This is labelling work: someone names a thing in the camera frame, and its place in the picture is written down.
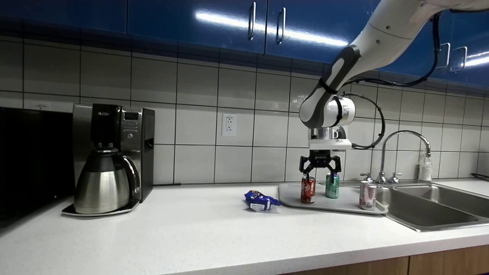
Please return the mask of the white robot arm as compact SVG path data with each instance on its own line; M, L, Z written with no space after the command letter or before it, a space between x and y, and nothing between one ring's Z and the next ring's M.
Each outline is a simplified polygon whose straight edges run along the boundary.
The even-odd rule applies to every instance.
M346 139L345 126L354 120L354 104L349 98L339 97L339 90L348 81L394 63L427 22L438 28L442 11L487 10L489 0L380 0L358 35L336 55L299 106L297 118L310 130L308 155L299 159L300 175L308 178L314 168L326 168L336 176L342 167L340 158L332 156L332 152L369 150L383 139L384 130L369 145Z

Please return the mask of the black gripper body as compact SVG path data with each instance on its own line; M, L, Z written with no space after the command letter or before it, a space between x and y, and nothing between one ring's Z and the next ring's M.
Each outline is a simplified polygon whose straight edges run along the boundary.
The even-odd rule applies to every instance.
M310 150L303 161L303 173L308 175L314 168L326 168L329 173L336 170L336 159L329 150Z

